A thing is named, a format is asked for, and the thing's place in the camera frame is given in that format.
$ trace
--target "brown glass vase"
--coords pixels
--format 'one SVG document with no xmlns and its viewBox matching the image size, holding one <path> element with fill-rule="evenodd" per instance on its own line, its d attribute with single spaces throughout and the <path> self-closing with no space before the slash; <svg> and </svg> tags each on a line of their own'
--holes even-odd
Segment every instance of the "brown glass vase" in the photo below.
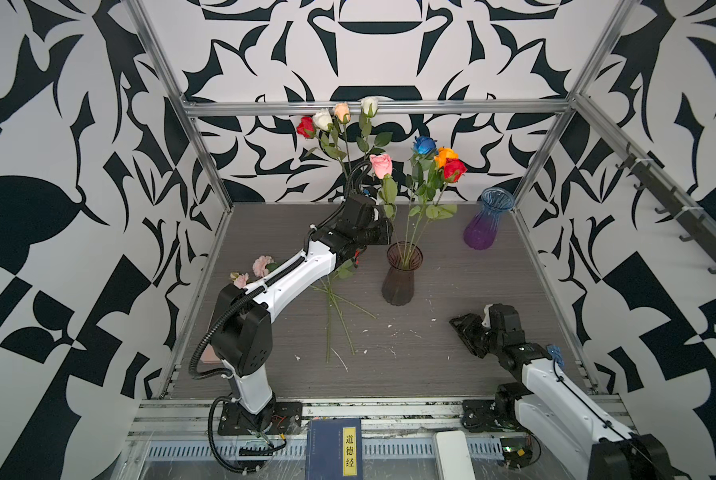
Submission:
<svg viewBox="0 0 716 480">
<path fill-rule="evenodd" d="M 409 261 L 404 264 L 402 255 L 411 249 Z M 390 268 L 382 283 L 382 296 L 391 305 L 405 305 L 414 298 L 414 272 L 421 267 L 422 255 L 417 245 L 398 242 L 387 249 Z"/>
</svg>

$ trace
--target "vase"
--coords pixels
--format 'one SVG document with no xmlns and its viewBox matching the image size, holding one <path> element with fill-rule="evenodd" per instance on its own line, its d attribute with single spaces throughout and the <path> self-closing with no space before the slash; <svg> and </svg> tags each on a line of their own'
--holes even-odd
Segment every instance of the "vase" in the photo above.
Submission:
<svg viewBox="0 0 716 480">
<path fill-rule="evenodd" d="M 408 264 L 403 264 L 404 249 L 411 249 Z M 422 255 L 417 245 L 398 242 L 387 249 L 387 262 L 390 268 L 382 283 L 382 296 L 387 303 L 401 306 L 414 297 L 414 272 L 421 267 Z"/>
<path fill-rule="evenodd" d="M 465 243 L 476 250 L 486 250 L 494 244 L 499 230 L 499 217 L 515 206 L 515 197 L 504 188 L 490 187 L 481 194 L 481 211 L 465 228 Z"/>
</svg>

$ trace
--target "blue rose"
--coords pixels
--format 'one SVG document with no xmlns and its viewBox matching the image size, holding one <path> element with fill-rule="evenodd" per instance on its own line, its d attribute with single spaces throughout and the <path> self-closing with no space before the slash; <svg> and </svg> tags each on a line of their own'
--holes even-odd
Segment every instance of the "blue rose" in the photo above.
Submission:
<svg viewBox="0 0 716 480">
<path fill-rule="evenodd" d="M 435 140 L 430 137 L 414 137 L 412 149 L 420 155 L 427 155 L 435 149 Z"/>
</svg>

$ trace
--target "blue glass vase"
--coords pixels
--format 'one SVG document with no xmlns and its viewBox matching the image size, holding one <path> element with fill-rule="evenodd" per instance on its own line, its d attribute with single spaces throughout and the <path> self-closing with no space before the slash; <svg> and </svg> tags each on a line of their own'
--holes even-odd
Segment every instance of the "blue glass vase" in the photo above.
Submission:
<svg viewBox="0 0 716 480">
<path fill-rule="evenodd" d="M 490 187 L 481 194 L 481 211 L 465 228 L 465 243 L 476 250 L 486 250 L 494 244 L 499 229 L 499 217 L 515 206 L 515 197 L 504 188 Z"/>
</svg>

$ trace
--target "red rose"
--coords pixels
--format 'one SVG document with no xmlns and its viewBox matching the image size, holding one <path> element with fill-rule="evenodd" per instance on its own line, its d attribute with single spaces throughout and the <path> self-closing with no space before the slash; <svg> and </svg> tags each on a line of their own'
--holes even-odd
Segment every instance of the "red rose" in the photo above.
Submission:
<svg viewBox="0 0 716 480">
<path fill-rule="evenodd" d="M 465 164 L 458 159 L 449 159 L 449 162 L 443 166 L 443 179 L 449 184 L 455 184 L 457 180 L 467 171 Z"/>
<path fill-rule="evenodd" d="M 299 126 L 296 128 L 296 133 L 302 135 L 304 138 L 315 138 L 313 118 L 302 117 L 302 121 L 299 122 Z"/>
</svg>

